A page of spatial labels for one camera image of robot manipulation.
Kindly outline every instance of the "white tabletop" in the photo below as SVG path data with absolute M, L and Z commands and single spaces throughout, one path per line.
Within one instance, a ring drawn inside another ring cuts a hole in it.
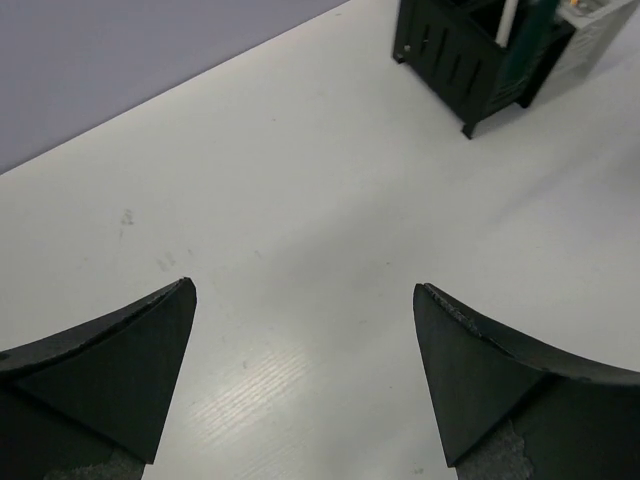
M 391 60 L 395 9 L 353 0 L 0 177 L 0 350 L 197 286 L 146 479 L 455 478 L 417 282 L 640 370 L 640 55 L 469 142 Z

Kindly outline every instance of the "vertical slot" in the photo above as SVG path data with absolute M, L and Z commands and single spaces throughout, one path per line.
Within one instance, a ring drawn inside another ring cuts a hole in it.
M 440 63 L 440 59 L 442 58 L 442 54 L 444 53 L 444 49 L 447 45 L 447 37 L 449 36 L 449 29 L 445 28 L 442 31 L 442 38 L 440 39 L 440 46 L 438 47 L 438 53 L 436 55 L 436 61 L 433 64 L 433 75 L 438 71 L 438 64 Z
M 453 85 L 453 81 L 456 79 L 456 73 L 458 73 L 458 66 L 460 65 L 460 60 L 462 59 L 462 55 L 456 55 L 456 59 L 453 61 L 453 66 L 451 67 L 451 73 L 449 74 L 449 80 L 447 80 L 447 85 Z
M 429 30 L 431 30 L 431 25 L 424 26 L 424 32 L 422 33 L 422 44 L 420 45 L 420 55 L 424 55 L 424 52 L 427 50 L 427 44 L 429 43 Z
M 480 74 L 480 70 L 481 69 L 482 69 L 482 60 L 478 60 L 476 62 L 476 67 L 473 69 L 473 74 L 471 75 L 471 78 L 469 79 L 469 83 L 467 84 L 467 89 L 464 92 L 464 98 L 462 99 L 463 102 L 467 98 L 469 98 L 469 95 L 471 95 L 471 90 L 473 90 L 473 86 L 476 83 L 476 79 L 478 78 L 478 75 Z

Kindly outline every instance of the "black bin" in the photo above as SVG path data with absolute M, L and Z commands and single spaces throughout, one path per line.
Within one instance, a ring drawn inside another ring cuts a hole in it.
M 393 57 L 415 70 L 472 138 L 483 119 L 535 98 L 574 33 L 555 19 L 557 5 L 521 1 L 503 48 L 494 38 L 504 0 L 401 0 Z

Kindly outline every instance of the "black basket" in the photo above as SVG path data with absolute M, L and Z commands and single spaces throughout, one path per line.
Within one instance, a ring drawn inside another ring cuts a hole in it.
M 493 39 L 503 7 L 504 0 L 400 3 L 394 58 L 406 61 L 454 111 L 468 138 L 480 121 L 511 103 L 528 107 L 574 32 L 567 22 L 553 21 L 554 10 L 541 20 L 537 7 L 521 2 L 503 48 Z M 540 34 L 523 38 L 531 31 Z

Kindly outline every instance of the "white container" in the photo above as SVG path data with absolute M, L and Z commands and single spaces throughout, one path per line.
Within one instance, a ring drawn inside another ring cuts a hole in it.
M 575 27 L 576 33 L 550 77 L 568 72 L 587 75 L 639 4 L 640 0 L 580 0 L 573 6 L 565 0 L 558 13 Z

